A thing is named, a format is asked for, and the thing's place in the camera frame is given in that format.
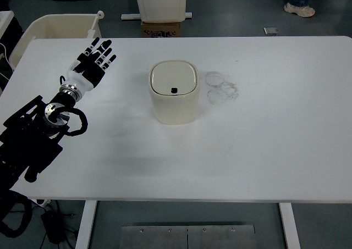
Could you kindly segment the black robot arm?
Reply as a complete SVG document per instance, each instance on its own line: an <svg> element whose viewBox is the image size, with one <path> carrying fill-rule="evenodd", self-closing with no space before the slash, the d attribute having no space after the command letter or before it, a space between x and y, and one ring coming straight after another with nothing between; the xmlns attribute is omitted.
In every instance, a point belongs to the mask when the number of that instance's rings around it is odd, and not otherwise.
<svg viewBox="0 0 352 249"><path fill-rule="evenodd" d="M59 145L63 136L78 136L88 128L87 117L75 107L72 92L59 91L49 103L38 95L11 115L1 133L1 219L17 203L25 212L17 229L1 222L1 233L7 237L20 236L32 218L31 201L13 191L21 175L28 182L35 182L62 152Z"/></svg>

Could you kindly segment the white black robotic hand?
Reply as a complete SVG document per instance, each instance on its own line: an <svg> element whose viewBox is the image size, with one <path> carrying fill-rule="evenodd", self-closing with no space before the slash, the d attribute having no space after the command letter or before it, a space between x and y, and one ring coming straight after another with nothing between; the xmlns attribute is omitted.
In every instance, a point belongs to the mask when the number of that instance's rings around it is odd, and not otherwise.
<svg viewBox="0 0 352 249"><path fill-rule="evenodd" d="M111 44L110 39L100 42L99 37L95 38L70 66L65 83L76 86L81 93L95 88L117 57Z"/></svg>

